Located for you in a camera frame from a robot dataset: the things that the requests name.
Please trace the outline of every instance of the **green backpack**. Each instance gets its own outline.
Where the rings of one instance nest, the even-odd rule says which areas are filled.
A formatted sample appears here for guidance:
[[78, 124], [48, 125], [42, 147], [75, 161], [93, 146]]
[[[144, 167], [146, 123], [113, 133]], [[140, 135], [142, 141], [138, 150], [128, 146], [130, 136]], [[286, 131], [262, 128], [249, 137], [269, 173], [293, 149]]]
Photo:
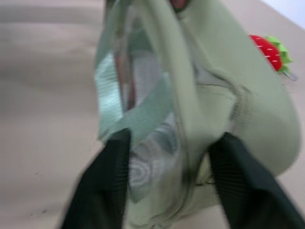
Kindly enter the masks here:
[[[288, 169], [300, 147], [292, 101], [218, 0], [182, 1], [177, 8], [171, 2], [106, 3], [95, 63], [99, 139], [106, 144], [125, 128], [132, 134], [126, 227], [167, 228], [222, 203], [232, 228], [256, 228], [236, 226], [243, 208], [230, 214], [219, 168], [253, 160], [272, 181]], [[230, 150], [223, 141], [241, 147]], [[215, 146], [220, 143], [227, 148]], [[218, 161], [226, 158], [223, 151], [230, 163]], [[244, 176], [245, 170], [236, 171]], [[229, 174], [223, 177], [230, 183]], [[245, 180], [255, 180], [250, 174]], [[254, 184], [244, 187], [260, 187]], [[249, 196], [240, 201], [248, 203]]]

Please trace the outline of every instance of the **green strap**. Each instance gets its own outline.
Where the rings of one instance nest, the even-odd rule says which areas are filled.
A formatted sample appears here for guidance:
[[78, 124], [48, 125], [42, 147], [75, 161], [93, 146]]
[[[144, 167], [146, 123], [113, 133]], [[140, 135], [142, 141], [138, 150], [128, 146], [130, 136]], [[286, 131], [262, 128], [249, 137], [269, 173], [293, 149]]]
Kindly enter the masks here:
[[173, 110], [172, 93], [169, 78], [164, 74], [155, 89], [139, 106], [123, 113], [115, 60], [110, 45], [115, 25], [119, 23], [118, 18], [122, 13], [120, 2], [122, 1], [117, 1], [109, 13], [96, 54], [99, 139], [104, 142], [113, 132], [129, 128], [132, 131], [132, 143], [136, 145]]

